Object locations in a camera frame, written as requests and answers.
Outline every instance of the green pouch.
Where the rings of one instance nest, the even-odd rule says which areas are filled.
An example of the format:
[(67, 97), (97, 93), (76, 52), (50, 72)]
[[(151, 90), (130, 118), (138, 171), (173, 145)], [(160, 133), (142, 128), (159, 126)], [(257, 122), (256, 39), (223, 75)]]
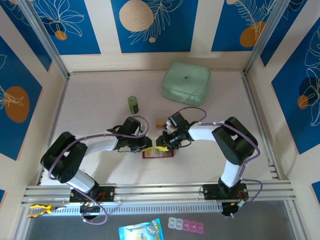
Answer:
[(192, 106), (204, 104), (211, 72), (201, 66), (176, 61), (166, 72), (162, 83), (162, 96)]

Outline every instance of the pink container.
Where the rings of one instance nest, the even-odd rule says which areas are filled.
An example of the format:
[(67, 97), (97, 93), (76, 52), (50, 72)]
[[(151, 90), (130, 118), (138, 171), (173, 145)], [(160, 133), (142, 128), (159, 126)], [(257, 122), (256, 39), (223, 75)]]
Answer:
[(196, 225), (195, 225), (195, 232), (197, 234), (203, 234), (204, 233), (204, 224), (202, 222), (197, 222)]
[(189, 227), (190, 227), (190, 221), (183, 220), (183, 222), (182, 222), (182, 231), (189, 232)]
[(195, 221), (191, 221), (189, 224), (189, 232), (195, 233), (196, 232), (196, 225), (197, 223)]

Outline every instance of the white floor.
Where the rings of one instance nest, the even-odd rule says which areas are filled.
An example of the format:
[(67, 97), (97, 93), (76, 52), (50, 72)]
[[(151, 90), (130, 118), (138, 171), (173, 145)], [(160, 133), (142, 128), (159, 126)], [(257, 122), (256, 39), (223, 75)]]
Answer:
[[(101, 133), (122, 124), (130, 116), (127, 98), (138, 99), (139, 115), (150, 122), (148, 136), (155, 140), (161, 133), (155, 119), (169, 117), (185, 104), (161, 96), (165, 71), (119, 71), (72, 75), (61, 109), (54, 140), (65, 131), (76, 136)], [(239, 72), (212, 72), (212, 82), (202, 106), (208, 113), (203, 122), (238, 118), (257, 138), (261, 156), (246, 168), (243, 177), (271, 180), (268, 158), (262, 148), (256, 122)], [(181, 112), (189, 121), (203, 113), (196, 109)], [(213, 141), (196, 141), (180, 149), (174, 158), (142, 159), (141, 153), (107, 151), (84, 158), (80, 169), (100, 184), (164, 184), (217, 181), (226, 160)], [(57, 185), (43, 175), (42, 185)]]

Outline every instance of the green can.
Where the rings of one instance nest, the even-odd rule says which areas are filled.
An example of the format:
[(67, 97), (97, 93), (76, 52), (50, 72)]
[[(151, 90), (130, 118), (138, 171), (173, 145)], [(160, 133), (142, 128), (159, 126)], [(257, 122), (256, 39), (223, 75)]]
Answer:
[(137, 114), (139, 112), (138, 100), (135, 96), (128, 97), (128, 104), (132, 114)]

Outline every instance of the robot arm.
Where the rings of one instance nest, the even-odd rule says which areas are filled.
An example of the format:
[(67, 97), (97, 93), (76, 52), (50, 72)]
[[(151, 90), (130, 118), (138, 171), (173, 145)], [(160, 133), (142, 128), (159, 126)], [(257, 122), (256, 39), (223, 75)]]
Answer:
[[(221, 196), (227, 197), (240, 184), (242, 166), (254, 153), (255, 147), (241, 135), (219, 123), (215, 125), (196, 121), (189, 124), (180, 112), (170, 116), (168, 120), (167, 131), (156, 140), (156, 148), (162, 151), (179, 149), (184, 147), (181, 142), (185, 140), (216, 141), (226, 158), (226, 165), (219, 179), (219, 191)], [(254, 136), (235, 117), (228, 118), (224, 124), (235, 128), (258, 145)]]
[[(122, 125), (108, 129), (105, 133), (106, 135), (114, 134), (114, 136), (85, 139), (83, 142), (77, 142), (58, 160), (53, 168), (52, 175), (60, 183), (67, 183), (90, 197), (96, 197), (99, 193), (99, 184), (79, 169), (83, 158), (101, 151), (119, 151), (124, 147), (129, 147), (132, 153), (145, 151), (152, 147), (152, 141), (149, 137), (129, 137), (139, 134), (141, 130), (141, 123), (133, 117), (128, 117)], [(44, 154), (41, 165), (49, 171), (63, 150), (75, 140), (75, 136), (70, 132), (63, 132)]]

